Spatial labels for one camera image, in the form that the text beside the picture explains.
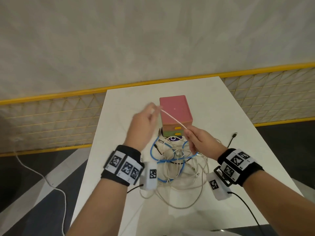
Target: black wristband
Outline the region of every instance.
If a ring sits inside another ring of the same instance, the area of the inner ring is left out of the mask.
[[[137,163],[139,163],[142,166],[142,169],[140,170],[140,172],[138,173],[137,178],[135,179],[135,182],[136,182],[138,180],[138,178],[140,177],[140,174],[141,174],[141,172],[142,172],[142,170],[144,168],[144,163],[140,162],[141,153],[138,150],[136,150],[136,149],[134,149],[132,147],[119,145],[119,146],[116,147],[116,150],[113,151],[111,153],[111,155],[109,156],[109,158],[107,159],[107,161],[106,161],[106,163],[104,165],[104,168],[109,164],[112,156],[115,154],[116,151],[119,151],[119,152],[125,154],[124,159],[127,156],[129,156],[130,158],[134,159]],[[120,183],[122,185],[129,186],[130,185],[129,182],[125,181],[124,179],[122,179],[122,178],[120,178],[119,176],[116,175],[118,170],[122,167],[124,159],[122,159],[120,161],[120,163],[116,166],[117,167],[117,171],[115,173],[110,172],[107,169],[104,169],[102,174],[101,174],[101,178],[109,179],[109,180],[115,181],[117,183]]]
[[[244,182],[250,175],[256,171],[264,170],[262,166],[256,163],[252,157],[243,151],[239,149],[236,150],[234,148],[226,150],[218,158],[218,163],[221,165],[220,170],[227,179],[231,183],[238,184],[240,186],[243,186]]]

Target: person's right arm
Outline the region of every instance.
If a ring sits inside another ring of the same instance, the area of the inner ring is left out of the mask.
[[[194,126],[184,130],[192,153],[218,160],[227,150],[208,132]],[[279,235],[315,235],[315,204],[259,170],[250,175],[243,188]]]

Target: yellow metal bar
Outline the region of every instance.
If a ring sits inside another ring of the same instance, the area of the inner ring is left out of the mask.
[[[78,146],[71,146],[71,147],[58,147],[58,148],[49,148],[49,149],[43,149],[43,150],[30,150],[30,151],[21,151],[17,152],[17,155],[27,155],[27,154],[36,154],[36,153],[44,153],[44,152],[57,152],[57,151],[63,151],[63,150],[73,150],[73,149],[79,149],[79,148],[85,148],[85,147],[91,147],[92,144],[85,144],[85,145],[78,145]],[[15,153],[1,153],[0,157],[3,156],[15,156]]]
[[[277,124],[285,124],[285,123],[293,123],[293,122],[306,122],[306,121],[314,121],[315,117],[313,118],[300,118],[300,119],[292,119],[292,120],[284,120],[284,121],[276,121],[276,122],[263,122],[263,123],[255,123],[255,127],[261,126],[269,126],[269,125],[277,125]]]
[[[232,72],[216,73],[216,74],[209,74],[209,75],[196,75],[196,76],[188,76],[188,77],[180,77],[180,78],[172,78],[172,79],[158,79],[158,80],[123,84],[123,85],[115,85],[115,86],[102,87],[102,88],[78,90],[78,91],[71,91],[71,92],[64,92],[64,93],[46,94],[46,95],[39,95],[39,96],[25,97],[25,98],[7,99],[7,100],[1,100],[0,105],[25,103],[25,102],[40,101],[40,100],[54,99],[54,98],[65,98],[65,97],[72,97],[72,96],[86,95],[86,94],[103,93],[109,89],[126,88],[126,87],[142,86],[142,85],[149,85],[149,84],[160,84],[160,83],[168,83],[168,82],[190,80],[190,79],[202,79],[202,78],[208,78],[208,77],[214,77],[214,76],[219,76],[220,78],[227,78],[227,77],[234,77],[234,76],[254,75],[254,74],[261,74],[261,73],[270,73],[270,72],[275,72],[275,71],[305,69],[305,68],[312,68],[312,67],[315,67],[315,62],[301,63],[301,64],[287,64],[287,65],[279,65],[279,66],[259,68],[259,69],[232,71]]]

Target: person's left hand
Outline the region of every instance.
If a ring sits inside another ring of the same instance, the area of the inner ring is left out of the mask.
[[[141,152],[152,138],[159,113],[160,107],[149,103],[141,112],[135,114],[124,145]]]

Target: white power adapter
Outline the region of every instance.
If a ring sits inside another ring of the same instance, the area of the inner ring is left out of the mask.
[[[227,187],[214,172],[207,174],[207,181],[217,200],[224,200],[232,196],[228,193],[231,191],[230,187]]]
[[[157,188],[157,162],[146,161],[144,162],[144,170],[140,175],[139,185],[142,190],[155,190]]]

